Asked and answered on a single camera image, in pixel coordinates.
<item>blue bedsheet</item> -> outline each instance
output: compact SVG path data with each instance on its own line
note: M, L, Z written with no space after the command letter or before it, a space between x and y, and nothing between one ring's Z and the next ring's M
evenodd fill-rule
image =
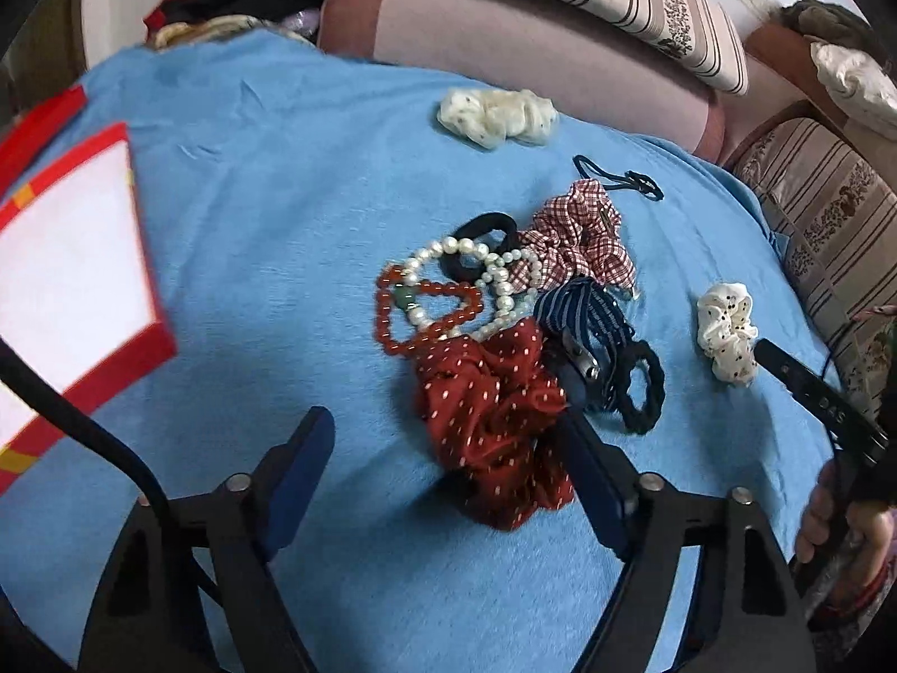
M272 566L322 673L562 673L607 602L620 565L580 505L505 534L441 498L409 364L371 337L384 262L487 210L526 225L577 177L574 154L650 174L667 195L655 204L612 194L643 291L625 311L667 373L663 417L631 438L618 417L597 416L602 437L680 489L754 489L788 546L828 454L819 423L776 380L761 372L750 388L723 385L694 343L698 296L737 280L763 337L811 367L824 360L750 192L671 144L566 117L545 147L479 150L434 119L446 89L470 84L338 60L268 33L130 50L84 77L90 106L40 160L128 123L179 354L96 417L170 495L251 469L311 404L333 412L333 458ZM0 579L69 660L135 495L64 440L0 497ZM677 585L652 670L671 662L686 592ZM212 624L223 664L235 667L220 613Z

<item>human hand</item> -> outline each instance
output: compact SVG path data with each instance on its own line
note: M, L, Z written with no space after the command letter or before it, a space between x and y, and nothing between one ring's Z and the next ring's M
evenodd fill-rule
M800 519L800 531L794 543L797 561L807 564L813 559L816 546L829 537L829 519L834 512L831 484L834 480L833 461L822 466L816 486ZM894 518L883 501L859 501L851 503L847 510L847 522L851 529L862 534L864 542L857 558L840 576L829 595L836 606L851 603L878 576L885 564L891 539L894 537Z

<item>white pearl bracelet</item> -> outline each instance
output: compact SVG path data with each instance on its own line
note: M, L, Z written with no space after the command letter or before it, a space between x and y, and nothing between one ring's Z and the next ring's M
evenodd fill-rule
M492 293L495 295L496 316L491 322L475 329L470 333L470 337L474 341L481 342L488 339L492 334L501 331L501 329L513 326L517 321L528 316L535 305L535 298L538 295L537 286L542 278L542 264L539 262L538 256L528 247L522 250L511 250L499 256L497 253L490 252L486 243L474 243L470 238L461 238L458 240L451 235L442 240L432 240L427 247L422 247L414 253L414 256L407 258L402 266L402 284L406 286L416 286L420 283L420 270L429 260L439 258L443 253L453 255L453 253L461 253L463 256L472 256L477 260L483 261L486 270L483 276L479 278L474 285L481 292L486 292L487 284L492 285ZM506 265L510 265L517 260L528 260L530 263L530 280L529 289L526 291L522 301L515 303L511 296L513 288L508 282L508 269ZM411 305L407 308L405 316L409 323L414 325L417 331L425 331L433 323L432 319L427 316L423 306L418 304ZM460 326L454 326L448 334L443 334L440 339L447 337L460 337L463 334Z

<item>navy blue striped scrunchie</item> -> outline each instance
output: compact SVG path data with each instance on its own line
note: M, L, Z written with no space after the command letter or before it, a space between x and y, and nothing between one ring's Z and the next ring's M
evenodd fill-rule
M620 351L634 337L616 300L594 278L579 277L543 293L535 301L535 320L559 337L564 328L589 350L600 367L600 407L616 410L613 379Z

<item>yellow patch on box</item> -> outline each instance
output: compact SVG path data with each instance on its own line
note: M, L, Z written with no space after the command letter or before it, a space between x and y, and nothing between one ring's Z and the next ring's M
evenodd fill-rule
M12 195L12 203L20 210L33 199L34 190L31 189L31 183L27 183L24 187L18 189L15 195Z
M11 448L0 449L0 470L21 474L28 470L37 458L16 452Z

